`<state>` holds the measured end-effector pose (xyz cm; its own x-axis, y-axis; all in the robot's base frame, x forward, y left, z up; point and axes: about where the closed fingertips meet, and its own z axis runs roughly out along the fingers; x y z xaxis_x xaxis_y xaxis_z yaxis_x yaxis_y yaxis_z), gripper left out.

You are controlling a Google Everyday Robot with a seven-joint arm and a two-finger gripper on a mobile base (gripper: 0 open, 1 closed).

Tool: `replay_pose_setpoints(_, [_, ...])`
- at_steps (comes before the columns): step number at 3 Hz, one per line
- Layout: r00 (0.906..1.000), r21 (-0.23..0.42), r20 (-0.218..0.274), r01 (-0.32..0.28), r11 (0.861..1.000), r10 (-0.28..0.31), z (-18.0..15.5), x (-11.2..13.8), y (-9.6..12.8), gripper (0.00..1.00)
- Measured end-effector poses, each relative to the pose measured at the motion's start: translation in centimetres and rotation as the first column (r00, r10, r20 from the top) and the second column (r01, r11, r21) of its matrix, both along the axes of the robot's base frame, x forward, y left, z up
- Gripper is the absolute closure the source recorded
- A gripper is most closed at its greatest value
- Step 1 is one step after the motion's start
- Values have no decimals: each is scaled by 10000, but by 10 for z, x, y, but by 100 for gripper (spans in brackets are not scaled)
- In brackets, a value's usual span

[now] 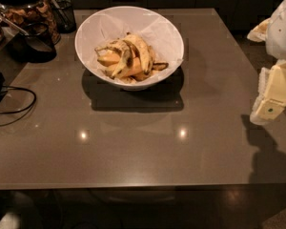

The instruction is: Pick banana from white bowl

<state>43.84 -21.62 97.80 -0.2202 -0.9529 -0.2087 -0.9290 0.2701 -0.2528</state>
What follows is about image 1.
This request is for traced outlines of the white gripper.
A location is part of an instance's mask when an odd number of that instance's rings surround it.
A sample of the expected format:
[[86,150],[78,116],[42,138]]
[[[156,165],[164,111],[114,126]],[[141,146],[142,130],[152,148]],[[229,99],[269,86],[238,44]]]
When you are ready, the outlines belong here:
[[266,52],[278,60],[271,68],[262,68],[258,79],[258,97],[250,121],[266,125],[274,121],[286,108],[286,0],[271,15],[255,26],[247,35],[254,42],[266,39]]

